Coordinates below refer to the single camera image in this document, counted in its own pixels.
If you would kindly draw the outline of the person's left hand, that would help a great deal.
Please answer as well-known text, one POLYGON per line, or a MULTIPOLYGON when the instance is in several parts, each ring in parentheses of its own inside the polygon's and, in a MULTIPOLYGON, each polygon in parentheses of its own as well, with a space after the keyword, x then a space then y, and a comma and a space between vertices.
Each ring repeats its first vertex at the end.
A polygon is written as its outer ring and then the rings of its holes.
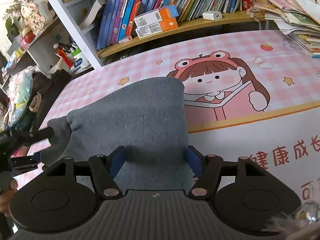
POLYGON ((17 192, 18 183, 17 181, 12 178, 10 180, 9 189, 5 191, 4 193, 1 193, 0 197, 0 212, 5 215, 5 217, 10 217, 9 212, 9 204, 12 199, 12 197, 17 192))

